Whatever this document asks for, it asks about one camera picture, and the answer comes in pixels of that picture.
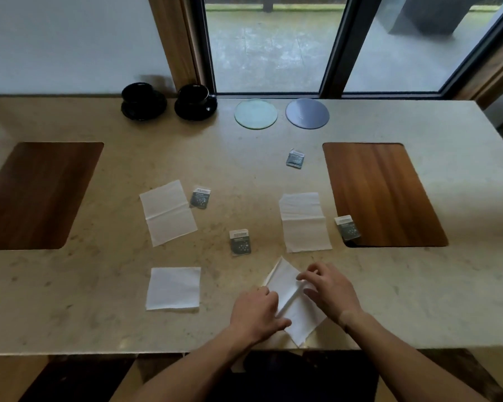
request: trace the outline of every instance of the marble countertop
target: marble countertop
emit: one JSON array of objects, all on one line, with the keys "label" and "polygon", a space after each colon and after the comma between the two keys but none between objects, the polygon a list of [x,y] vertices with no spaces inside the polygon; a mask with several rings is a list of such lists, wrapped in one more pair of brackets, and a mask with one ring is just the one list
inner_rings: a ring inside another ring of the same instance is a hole
[{"label": "marble countertop", "polygon": [[[473,102],[325,100],[331,120],[302,130],[284,116],[252,131],[233,118],[240,100],[219,102],[201,123],[136,124],[119,99],[0,98],[0,129],[19,141],[102,141],[94,176],[59,250],[0,251],[0,354],[189,351],[228,324],[237,294],[261,284],[284,256],[303,270],[334,262],[362,305],[420,347],[503,345],[503,140]],[[324,142],[405,145],[450,245],[347,248],[333,222]],[[285,165],[288,151],[304,167]],[[181,180],[212,189],[193,209],[198,231],[153,248],[139,194]],[[278,201],[318,192],[331,251],[288,254]],[[228,232],[247,228],[253,253],[233,257]],[[196,312],[146,311],[150,268],[201,266]],[[353,348],[325,321],[306,347]],[[294,348],[279,333],[263,347]]]}]

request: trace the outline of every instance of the wooden inset panel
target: wooden inset panel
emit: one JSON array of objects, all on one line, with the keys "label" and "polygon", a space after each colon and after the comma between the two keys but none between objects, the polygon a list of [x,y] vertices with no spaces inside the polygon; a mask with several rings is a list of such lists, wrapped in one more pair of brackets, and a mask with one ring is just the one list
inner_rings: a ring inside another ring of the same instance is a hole
[{"label": "wooden inset panel", "polygon": [[58,249],[102,142],[20,142],[0,170],[0,250]]},{"label": "wooden inset panel", "polygon": [[350,214],[370,247],[444,247],[447,237],[400,143],[322,146],[339,216]]}]

